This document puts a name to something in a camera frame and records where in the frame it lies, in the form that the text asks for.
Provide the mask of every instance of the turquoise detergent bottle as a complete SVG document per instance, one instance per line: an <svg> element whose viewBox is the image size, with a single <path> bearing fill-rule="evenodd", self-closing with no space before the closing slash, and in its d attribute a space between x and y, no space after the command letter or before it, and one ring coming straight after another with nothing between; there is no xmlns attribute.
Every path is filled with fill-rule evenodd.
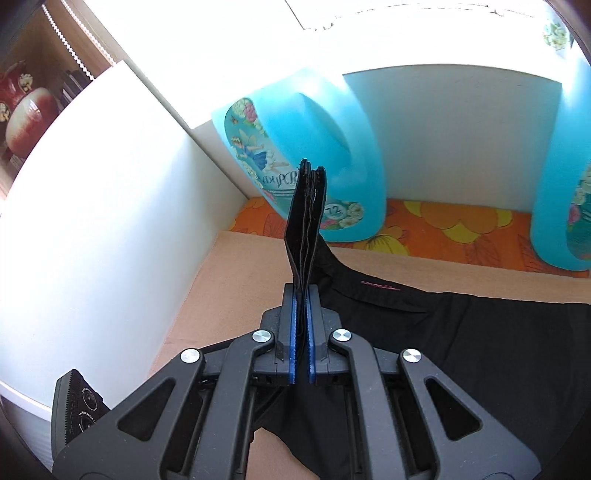
<svg viewBox="0 0 591 480"><path fill-rule="evenodd" d="M591 268L591 67L575 43L531 222L542 260Z"/></svg>
<svg viewBox="0 0 591 480"><path fill-rule="evenodd" d="M384 224L384 168L374 133L342 76L304 69L212 113L222 141L283 218L297 166L327 173L320 233L329 242L369 238Z"/></svg>

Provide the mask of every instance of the brown cardboard surface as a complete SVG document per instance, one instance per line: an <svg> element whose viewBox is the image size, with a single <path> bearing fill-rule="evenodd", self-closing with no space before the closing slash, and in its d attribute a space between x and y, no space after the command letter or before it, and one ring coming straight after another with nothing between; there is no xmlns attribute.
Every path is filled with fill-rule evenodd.
<svg viewBox="0 0 591 480"><path fill-rule="evenodd" d="M333 252L345 265L369 275L427 291L547 302L591 303L591 280L463 265L348 248ZM153 371L188 347L202 347L258 327L265 310L281 304L292 280L282 240L220 232L156 359ZM249 480L315 476L274 435L255 434Z"/></svg>

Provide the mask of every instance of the white bead chain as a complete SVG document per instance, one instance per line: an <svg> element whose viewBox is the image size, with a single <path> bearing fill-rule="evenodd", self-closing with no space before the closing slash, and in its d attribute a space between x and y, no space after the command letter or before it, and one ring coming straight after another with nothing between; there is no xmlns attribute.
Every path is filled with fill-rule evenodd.
<svg viewBox="0 0 591 480"><path fill-rule="evenodd" d="M100 51L100 53L102 54L102 56L104 56L106 61L108 61L111 64L111 66L114 67L116 65L116 62L115 62L115 60L113 60L113 57L111 57L111 55L109 55L109 52L107 52L105 50L103 45L100 44L100 42L95 38L95 36L92 33L90 33L90 31L88 30L88 28L86 28L84 23L82 23L78 19L78 17L74 13L74 11L71 9L70 5L67 4L66 0L61 0L61 4L66 8L66 10L68 10L68 13L70 14L70 16L78 24L78 26L84 32L84 34L88 37L88 39L93 43L93 45L96 47L96 49L98 51Z"/></svg>
<svg viewBox="0 0 591 480"><path fill-rule="evenodd" d="M47 19L49 20L49 23L51 24L51 26L53 27L53 30L56 31L57 36L60 37L61 42L66 46L66 48L68 49L68 51L70 52L70 55L72 55L72 57L74 58L74 60L76 61L76 63L80 66L80 68L82 69L82 71L84 73L86 73L86 76L90 79L90 80L94 80L95 78L92 76L92 74L88 71L88 69L85 67L85 65L82 63L81 59L78 58L78 55L76 55L76 52L72 49L72 47L70 47L70 44L68 43L68 41L66 40L66 38L64 37L64 35L61 33L60 29L57 28L56 23L53 21L53 18L51 17L49 10L47 9L47 7L45 6L45 4L43 4L41 6L41 8L43 9L43 11L45 12L45 15L47 17Z"/></svg>

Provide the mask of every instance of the pink stitching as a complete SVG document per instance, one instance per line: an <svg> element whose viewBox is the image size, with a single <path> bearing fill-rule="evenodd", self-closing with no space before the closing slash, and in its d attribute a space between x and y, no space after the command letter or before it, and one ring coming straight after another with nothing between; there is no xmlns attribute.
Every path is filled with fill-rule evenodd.
<svg viewBox="0 0 591 480"><path fill-rule="evenodd" d="M370 283L368 281L361 281L362 284L364 285L370 285L372 287L378 287L378 288L385 288L387 290L396 290L396 291L400 291L400 288L395 288L395 287L391 287L390 285L380 285L378 283Z"/></svg>

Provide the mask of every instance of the camera lens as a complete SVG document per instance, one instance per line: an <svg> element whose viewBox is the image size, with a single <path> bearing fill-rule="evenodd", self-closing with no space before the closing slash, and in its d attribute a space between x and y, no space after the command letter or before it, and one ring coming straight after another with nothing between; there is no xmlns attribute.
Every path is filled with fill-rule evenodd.
<svg viewBox="0 0 591 480"><path fill-rule="evenodd" d="M80 430L83 432L88 430L90 427L92 427L95 424L94 419L90 415L88 415L85 411L80 412L80 415L78 415L78 419L79 419L78 425L80 425Z"/></svg>
<svg viewBox="0 0 591 480"><path fill-rule="evenodd" d="M95 411L97 408L96 398L88 388L82 390L82 399L90 411Z"/></svg>

